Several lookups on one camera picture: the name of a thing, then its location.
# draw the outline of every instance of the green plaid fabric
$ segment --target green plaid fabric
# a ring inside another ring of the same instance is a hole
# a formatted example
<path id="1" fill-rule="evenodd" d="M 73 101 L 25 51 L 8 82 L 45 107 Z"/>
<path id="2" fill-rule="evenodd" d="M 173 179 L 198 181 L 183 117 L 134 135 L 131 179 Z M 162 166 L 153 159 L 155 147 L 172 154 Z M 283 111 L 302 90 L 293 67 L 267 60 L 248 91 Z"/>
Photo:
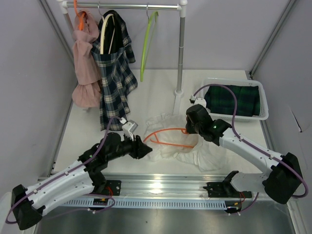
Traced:
<path id="1" fill-rule="evenodd" d="M 237 116 L 260 115 L 260 95 L 258 86 L 226 85 L 237 98 Z M 233 115 L 234 99 L 229 91 L 219 86 L 209 87 L 205 100 L 211 113 Z"/>

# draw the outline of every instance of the green clothes hanger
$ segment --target green clothes hanger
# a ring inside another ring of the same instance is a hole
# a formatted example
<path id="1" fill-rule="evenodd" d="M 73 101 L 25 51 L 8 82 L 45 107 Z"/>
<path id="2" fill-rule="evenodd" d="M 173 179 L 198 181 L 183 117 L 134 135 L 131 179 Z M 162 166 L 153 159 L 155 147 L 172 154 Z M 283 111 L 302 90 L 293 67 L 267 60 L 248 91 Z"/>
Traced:
<path id="1" fill-rule="evenodd" d="M 156 28 L 157 17 L 158 17 L 158 11 L 154 11 L 151 14 L 151 17 L 149 17 L 149 19 L 148 19 L 148 25 L 147 25 L 147 29 L 146 29 L 146 33 L 145 33 L 144 45 L 143 45 L 143 51 L 142 51 L 142 59 L 141 59 L 141 82 L 143 82 L 143 74 L 144 74 L 144 70 L 145 70 L 145 64 L 146 64 L 146 60 L 147 60 L 147 57 L 148 57 L 148 53 L 150 51 L 150 47 L 151 47 L 151 42 L 152 42 L 152 39 L 153 39 L 154 31 L 155 31 L 155 28 Z M 146 53 L 147 41 L 148 41 L 149 33 L 150 33 L 150 30 L 151 30 L 153 18 L 155 18 L 155 24 L 154 24 L 154 27 L 153 27 L 153 30 L 152 30 L 150 44 L 148 46 L 147 53 Z"/>

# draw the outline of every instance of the pink garment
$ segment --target pink garment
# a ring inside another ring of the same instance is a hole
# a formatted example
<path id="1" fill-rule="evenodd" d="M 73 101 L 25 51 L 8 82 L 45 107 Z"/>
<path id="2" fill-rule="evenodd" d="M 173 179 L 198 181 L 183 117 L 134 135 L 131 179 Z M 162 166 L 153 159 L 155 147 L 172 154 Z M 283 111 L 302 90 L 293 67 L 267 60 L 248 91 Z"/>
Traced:
<path id="1" fill-rule="evenodd" d="M 101 96 L 101 88 L 98 80 L 101 79 L 98 67 L 91 55 L 92 42 L 98 36 L 98 26 L 92 14 L 83 10 L 86 15 L 83 18 L 83 30 L 79 30 L 79 17 L 75 18 L 73 38 L 76 41 L 73 46 L 75 72 L 78 80 L 78 86 L 73 92 L 74 103 L 79 107 L 98 107 Z"/>

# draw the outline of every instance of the perforated metal strip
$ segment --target perforated metal strip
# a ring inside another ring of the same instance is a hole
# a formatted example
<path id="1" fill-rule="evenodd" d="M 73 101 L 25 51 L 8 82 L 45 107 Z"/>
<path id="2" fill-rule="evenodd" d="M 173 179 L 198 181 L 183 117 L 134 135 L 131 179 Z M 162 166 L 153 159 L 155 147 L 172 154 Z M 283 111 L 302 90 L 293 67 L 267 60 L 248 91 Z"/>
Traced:
<path id="1" fill-rule="evenodd" d="M 192 209 L 192 210 L 225 210 L 224 201 L 215 200 L 173 200 L 173 199 L 131 199 L 114 198 L 115 208 L 148 208 L 148 209 Z M 66 202 L 63 206 L 71 207 L 105 207 L 105 205 L 93 205 L 93 198 L 80 197 Z"/>

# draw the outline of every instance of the white table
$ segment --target white table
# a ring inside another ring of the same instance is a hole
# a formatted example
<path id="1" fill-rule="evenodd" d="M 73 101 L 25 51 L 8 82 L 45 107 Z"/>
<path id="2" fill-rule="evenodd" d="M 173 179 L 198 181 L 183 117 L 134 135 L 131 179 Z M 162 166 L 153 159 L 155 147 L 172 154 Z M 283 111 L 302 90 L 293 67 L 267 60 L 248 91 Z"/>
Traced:
<path id="1" fill-rule="evenodd" d="M 161 113 L 172 113 L 174 106 L 174 90 L 176 88 L 177 70 L 146 70 L 144 81 L 139 81 L 139 70 L 133 70 L 138 88 L 128 96 L 131 113 L 128 119 L 138 123 L 135 134 L 143 138 L 146 130 L 146 120 Z M 244 71 L 223 70 L 184 70 L 183 84 L 184 97 L 181 101 L 180 114 L 184 115 L 191 106 L 189 98 L 201 84 L 205 77 L 246 79 Z M 251 140 L 266 146 L 259 121 L 237 122 L 236 129 Z M 88 112 L 73 105 L 67 123 L 63 141 L 60 147 L 54 171 L 63 170 L 104 136 L 99 130 L 99 110 L 91 108 Z M 238 155 L 233 155 L 230 162 L 218 171 L 209 174 L 225 175 L 233 170 L 245 173 L 258 173 L 259 170 Z M 151 162 L 147 158 L 134 160 L 129 156 L 118 158 L 109 162 L 107 173 L 129 174 L 203 174 L 194 165 L 177 161 L 176 159 L 163 159 Z"/>

